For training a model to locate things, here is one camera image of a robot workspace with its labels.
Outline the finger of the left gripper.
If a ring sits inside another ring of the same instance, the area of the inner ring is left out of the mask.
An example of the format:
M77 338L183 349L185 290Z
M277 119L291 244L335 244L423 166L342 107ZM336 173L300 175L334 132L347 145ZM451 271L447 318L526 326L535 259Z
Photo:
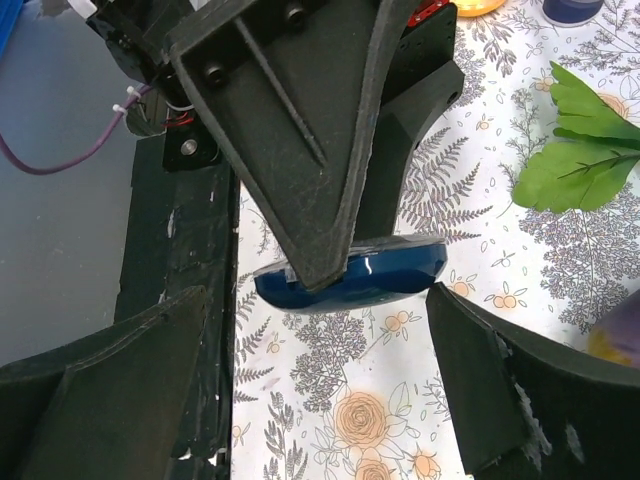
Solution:
M452 60L383 103L366 171L353 240L393 234L408 165L431 126L462 92L464 74Z

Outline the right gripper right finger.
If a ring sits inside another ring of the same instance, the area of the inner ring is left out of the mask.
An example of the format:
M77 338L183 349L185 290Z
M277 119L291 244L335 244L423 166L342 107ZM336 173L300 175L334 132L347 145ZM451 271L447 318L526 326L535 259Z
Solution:
M510 323L442 283L426 307L466 474L638 478L638 370Z

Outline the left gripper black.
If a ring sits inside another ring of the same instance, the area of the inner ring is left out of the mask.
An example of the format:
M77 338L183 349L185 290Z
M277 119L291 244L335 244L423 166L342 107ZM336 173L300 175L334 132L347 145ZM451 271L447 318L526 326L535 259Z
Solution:
M86 24L170 120L163 168L226 158L309 290L345 270L381 109L458 97L447 1L91 1Z

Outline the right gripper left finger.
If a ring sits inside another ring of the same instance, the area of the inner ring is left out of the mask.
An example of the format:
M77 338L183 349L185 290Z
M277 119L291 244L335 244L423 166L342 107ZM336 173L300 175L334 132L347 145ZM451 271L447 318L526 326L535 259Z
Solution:
M163 478L196 366L205 297L203 288L187 288L2 366L2 478Z

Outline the blue round pill box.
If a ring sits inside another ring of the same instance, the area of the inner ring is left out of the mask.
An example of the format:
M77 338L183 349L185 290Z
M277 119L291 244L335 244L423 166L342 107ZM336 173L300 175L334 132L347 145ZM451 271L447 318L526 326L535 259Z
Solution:
M433 286L448 261L446 242L425 235L394 235L356 242L344 274L312 292L286 260L254 272L256 293L272 307L316 314L396 302Z

